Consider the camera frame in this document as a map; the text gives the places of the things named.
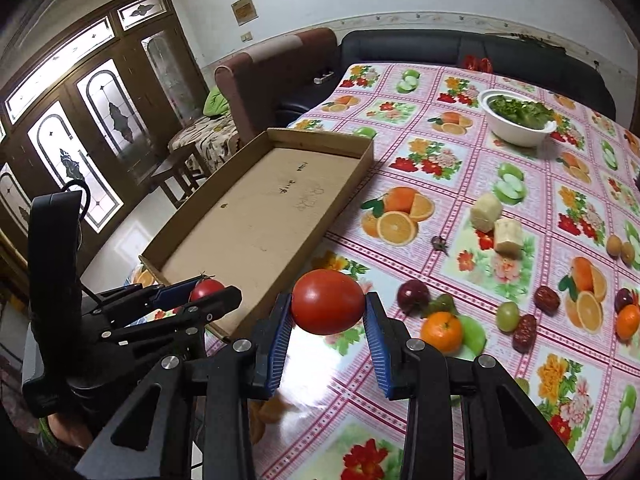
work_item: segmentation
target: tomato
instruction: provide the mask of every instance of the tomato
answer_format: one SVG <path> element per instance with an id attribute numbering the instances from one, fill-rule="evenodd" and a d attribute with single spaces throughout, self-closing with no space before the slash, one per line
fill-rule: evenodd
<path id="1" fill-rule="evenodd" d="M 350 329 L 364 314 L 364 307 L 360 285 L 337 270 L 312 270 L 293 286 L 291 314 L 302 330 L 312 334 Z"/>
<path id="2" fill-rule="evenodd" d="M 223 288 L 225 288 L 225 286 L 218 280 L 205 278 L 204 280 L 200 280 L 196 286 L 193 287 L 193 290 L 189 295 L 189 301 L 199 300 L 200 298 L 204 298 L 205 296 L 213 294 Z"/>

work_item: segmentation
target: salad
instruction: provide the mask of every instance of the salad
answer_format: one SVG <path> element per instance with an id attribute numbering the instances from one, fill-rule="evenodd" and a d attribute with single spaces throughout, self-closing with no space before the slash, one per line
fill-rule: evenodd
<path id="1" fill-rule="evenodd" d="M 497 95 L 489 99 L 488 105 L 500 117 L 532 130 L 542 130 L 549 121 L 554 120 L 551 108 L 534 101 L 520 101 Z"/>

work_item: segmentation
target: black leather sofa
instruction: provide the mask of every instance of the black leather sofa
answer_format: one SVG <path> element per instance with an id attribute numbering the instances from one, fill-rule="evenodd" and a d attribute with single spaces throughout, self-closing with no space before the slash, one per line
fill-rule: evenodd
<path id="1" fill-rule="evenodd" d="M 418 62 L 462 66 L 465 56 L 487 57 L 498 75 L 565 95 L 616 119 L 616 106 L 600 74 L 564 49 L 533 41 L 457 30 L 357 30 L 338 45 L 322 84 L 309 82 L 289 92 L 275 110 L 276 125 L 287 126 L 325 100 L 349 65 L 363 62 Z"/>

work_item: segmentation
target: sofa armrest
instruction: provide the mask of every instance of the sofa armrest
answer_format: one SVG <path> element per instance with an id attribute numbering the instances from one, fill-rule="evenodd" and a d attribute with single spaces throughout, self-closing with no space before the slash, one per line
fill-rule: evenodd
<path id="1" fill-rule="evenodd" d="M 219 65 L 214 78 L 247 143 L 275 125 L 281 97 L 313 81 L 335 59 L 330 28 L 315 28 L 250 46 Z"/>

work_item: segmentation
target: metal screw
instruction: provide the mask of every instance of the metal screw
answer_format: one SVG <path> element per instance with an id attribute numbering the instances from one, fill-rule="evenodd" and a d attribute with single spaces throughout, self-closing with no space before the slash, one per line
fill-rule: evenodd
<path id="1" fill-rule="evenodd" d="M 251 348 L 251 341 L 248 339 L 238 339 L 234 343 L 234 350 L 236 352 L 246 352 L 249 348 Z"/>
<path id="2" fill-rule="evenodd" d="M 178 359 L 175 355 L 168 355 L 167 357 L 162 359 L 162 362 L 160 364 L 165 370 L 171 370 L 171 368 L 175 368 L 178 364 L 180 364 L 180 359 Z"/>
<path id="3" fill-rule="evenodd" d="M 493 368 L 495 366 L 495 359 L 491 357 L 489 354 L 482 354 L 478 358 L 478 364 L 482 368 Z"/>
<path id="4" fill-rule="evenodd" d="M 418 339 L 415 337 L 412 337 L 406 342 L 406 347 L 409 350 L 413 350 L 413 351 L 424 350 L 425 346 L 426 345 L 424 344 L 424 341 L 422 339 Z"/>

